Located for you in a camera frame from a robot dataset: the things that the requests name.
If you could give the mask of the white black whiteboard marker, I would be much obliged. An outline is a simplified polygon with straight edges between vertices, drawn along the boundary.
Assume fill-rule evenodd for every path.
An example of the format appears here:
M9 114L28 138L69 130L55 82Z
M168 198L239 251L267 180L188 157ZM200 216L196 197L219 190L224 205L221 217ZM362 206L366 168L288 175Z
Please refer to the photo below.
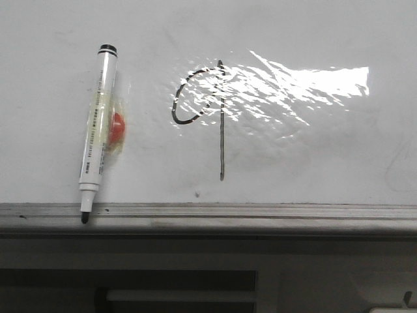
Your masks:
M104 159L111 127L111 99L117 73L117 49L103 44L97 53L95 86L89 104L89 114L83 158L79 174L81 192L81 223L87 224L93 211L93 202L99 190L104 171Z

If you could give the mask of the white whiteboard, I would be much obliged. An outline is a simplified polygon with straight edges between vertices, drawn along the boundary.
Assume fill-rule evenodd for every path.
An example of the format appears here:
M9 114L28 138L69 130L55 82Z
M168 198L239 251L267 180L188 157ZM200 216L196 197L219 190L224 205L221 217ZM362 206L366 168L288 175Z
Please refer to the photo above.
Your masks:
M102 44L97 201L416 203L415 1L2 1L1 201L80 201Z

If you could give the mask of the aluminium whiteboard tray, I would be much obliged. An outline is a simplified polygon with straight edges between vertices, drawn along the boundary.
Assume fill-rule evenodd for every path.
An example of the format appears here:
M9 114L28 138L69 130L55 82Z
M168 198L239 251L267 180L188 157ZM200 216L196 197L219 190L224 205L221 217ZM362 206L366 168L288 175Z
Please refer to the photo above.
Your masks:
M3 203L3 235L414 237L413 205L311 203Z

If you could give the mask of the white cabinet below board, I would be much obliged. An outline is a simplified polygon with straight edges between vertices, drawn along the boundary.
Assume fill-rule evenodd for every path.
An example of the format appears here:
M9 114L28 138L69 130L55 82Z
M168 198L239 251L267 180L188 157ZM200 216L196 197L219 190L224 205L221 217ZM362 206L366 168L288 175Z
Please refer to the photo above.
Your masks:
M2 312L415 310L415 239L1 239Z

